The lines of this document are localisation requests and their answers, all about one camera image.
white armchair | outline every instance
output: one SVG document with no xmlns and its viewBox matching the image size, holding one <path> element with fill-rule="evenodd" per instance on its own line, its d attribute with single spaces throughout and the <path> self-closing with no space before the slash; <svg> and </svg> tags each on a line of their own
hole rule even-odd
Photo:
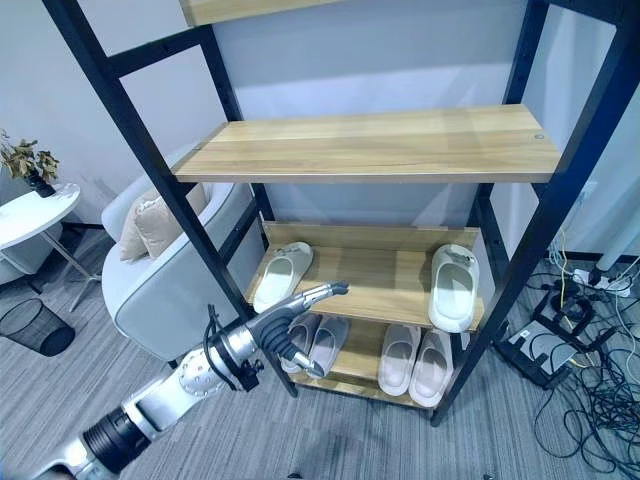
<svg viewBox="0 0 640 480">
<path fill-rule="evenodd" d="M 27 192 L 29 192 L 27 184 L 20 179 L 12 179 L 9 169 L 0 165 L 0 205 Z M 56 223 L 47 231 L 52 237 L 58 239 L 62 232 L 62 225 Z M 35 274 L 49 253 L 51 253 L 51 245 L 39 235 L 0 251 L 0 285 L 23 275 Z"/>
<path fill-rule="evenodd" d="M 194 145 L 167 157 L 175 164 Z M 138 178 L 102 212 L 102 222 L 118 242 L 133 201 L 152 187 Z M 247 184 L 205 183 L 207 206 L 198 218 L 220 248 L 252 200 Z M 228 268 L 245 291 L 256 272 L 264 247 L 257 221 L 244 237 Z M 208 322 L 207 304 L 215 304 L 222 324 L 237 315 L 213 275 L 182 233 L 158 258 L 120 260 L 120 245 L 108 253 L 102 269 L 102 291 L 115 326 L 152 354 L 173 360 L 202 341 Z"/>
</svg>

wastebasket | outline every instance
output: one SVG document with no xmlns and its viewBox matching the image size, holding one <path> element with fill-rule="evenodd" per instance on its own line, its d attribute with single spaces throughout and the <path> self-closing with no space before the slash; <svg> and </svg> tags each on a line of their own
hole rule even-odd
<svg viewBox="0 0 640 480">
<path fill-rule="evenodd" d="M 0 336 L 47 357 L 64 351 L 76 332 L 40 299 L 20 302 L 0 318 Z"/>
</svg>

wooden shelf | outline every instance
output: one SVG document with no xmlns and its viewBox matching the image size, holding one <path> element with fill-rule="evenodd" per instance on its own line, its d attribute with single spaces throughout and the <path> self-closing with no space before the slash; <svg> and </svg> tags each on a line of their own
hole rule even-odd
<svg viewBox="0 0 640 480">
<path fill-rule="evenodd" d="M 336 280 L 350 284 L 348 295 L 323 300 L 312 307 L 313 311 L 425 328 L 433 327 L 427 318 L 431 256 L 447 243 L 471 248 L 479 231 L 277 222 L 265 222 L 264 227 L 270 247 L 247 290 L 250 302 L 275 250 L 304 241 L 313 247 L 314 259 L 297 291 Z M 470 330 L 477 328 L 483 313 L 478 297 Z"/>
<path fill-rule="evenodd" d="M 347 342 L 327 377 L 314 380 L 302 372 L 290 375 L 291 379 L 310 387 L 424 408 L 407 393 L 392 397 L 378 386 L 378 365 L 386 329 L 383 323 L 352 320 Z"/>
<path fill-rule="evenodd" d="M 180 0 L 190 26 L 311 7 L 342 0 Z"/>
<path fill-rule="evenodd" d="M 523 105 L 232 122 L 183 182 L 547 182 L 560 154 Z"/>
<path fill-rule="evenodd" d="M 392 397 L 387 395 L 377 386 L 367 385 L 358 381 L 354 382 L 341 382 L 338 380 L 332 380 L 330 378 L 321 378 L 314 380 L 305 373 L 295 373 L 289 375 L 294 383 L 305 385 L 307 387 L 321 388 L 323 390 L 330 390 L 332 392 L 347 393 L 350 395 L 357 395 L 359 397 L 373 398 L 375 400 L 382 400 L 385 402 L 397 403 L 399 405 L 405 405 L 407 407 L 425 408 L 422 405 L 414 402 L 409 394 L 405 393 L 399 397 Z"/>
</svg>

white slipper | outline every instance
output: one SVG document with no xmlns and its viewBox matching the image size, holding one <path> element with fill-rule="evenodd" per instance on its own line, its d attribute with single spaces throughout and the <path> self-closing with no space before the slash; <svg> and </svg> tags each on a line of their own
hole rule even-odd
<svg viewBox="0 0 640 480">
<path fill-rule="evenodd" d="M 322 367 L 325 377 L 336 361 L 340 349 L 349 335 L 349 320 L 334 315 L 325 316 L 313 339 L 309 358 Z M 307 372 L 312 378 L 321 378 Z"/>
<path fill-rule="evenodd" d="M 449 334 L 433 329 L 425 333 L 413 367 L 409 395 L 423 407 L 435 407 L 453 374 Z"/>
<path fill-rule="evenodd" d="M 322 315 L 305 313 L 297 317 L 289 326 L 291 343 L 298 347 L 305 355 L 309 354 L 311 344 L 318 330 Z M 285 358 L 281 359 L 282 369 L 287 373 L 298 373 L 302 370 L 298 365 Z"/>
<path fill-rule="evenodd" d="M 313 260 L 313 250 L 304 242 L 290 243 L 276 250 L 267 264 L 253 299 L 256 312 L 264 312 L 293 293 Z"/>
<path fill-rule="evenodd" d="M 378 384 L 385 393 L 397 397 L 409 388 L 420 333 L 420 327 L 389 325 L 387 328 L 378 366 Z"/>
<path fill-rule="evenodd" d="M 465 331 L 473 321 L 480 271 L 478 260 L 460 245 L 443 245 L 431 264 L 429 319 L 445 332 Z"/>
</svg>

shoe rack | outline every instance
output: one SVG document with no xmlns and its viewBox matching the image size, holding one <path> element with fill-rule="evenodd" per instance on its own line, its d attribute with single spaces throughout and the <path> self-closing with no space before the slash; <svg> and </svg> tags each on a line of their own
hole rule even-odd
<svg viewBox="0 0 640 480">
<path fill-rule="evenodd" d="M 419 406 L 409 395 L 391 397 L 378 387 L 378 365 L 386 327 L 390 323 L 433 328 L 427 306 L 431 292 L 431 257 L 447 243 L 471 249 L 477 228 L 412 228 L 307 225 L 265 222 L 269 248 L 247 290 L 251 303 L 274 252 L 303 241 L 312 246 L 311 266 L 297 291 L 335 280 L 349 283 L 349 294 L 315 304 L 312 310 L 351 320 L 347 342 L 326 378 L 290 375 L 306 386 L 378 400 Z M 476 298 L 474 331 L 484 305 Z"/>
<path fill-rule="evenodd" d="M 385 398 L 372 386 L 385 326 L 430 328 L 430 255 L 445 243 L 470 247 L 482 234 L 496 291 L 476 304 L 476 329 L 431 424 L 437 426 L 494 338 L 527 279 L 578 198 L 640 83 L 640 7 L 635 0 L 529 0 L 502 105 L 416 110 L 377 115 L 244 121 L 211 23 L 274 13 L 332 0 L 181 0 L 187 30 L 107 56 L 77 0 L 42 0 L 106 110 L 167 202 L 209 271 L 238 312 L 250 301 L 265 262 L 289 241 L 309 243 L 316 258 L 300 288 L 345 280 L 351 293 L 317 306 L 352 318 L 347 346 L 329 377 L 293 377 L 299 384 Z M 613 24 L 617 30 L 563 152 L 558 152 L 522 97 L 549 4 Z M 318 8 L 335 8 L 331 4 Z M 149 21 L 150 14 L 144 21 Z M 217 128 L 170 170 L 120 79 L 194 46 L 202 49 L 228 124 Z M 194 182 L 252 183 L 255 202 L 218 251 L 185 195 Z M 264 182 L 478 183 L 469 227 L 380 228 L 274 223 Z M 493 182 L 531 183 L 539 204 L 515 253 L 507 255 L 491 204 Z M 226 265 L 254 221 L 265 231 L 265 258 L 249 292 L 240 291 Z M 291 395 L 297 390 L 267 360 Z"/>
</svg>

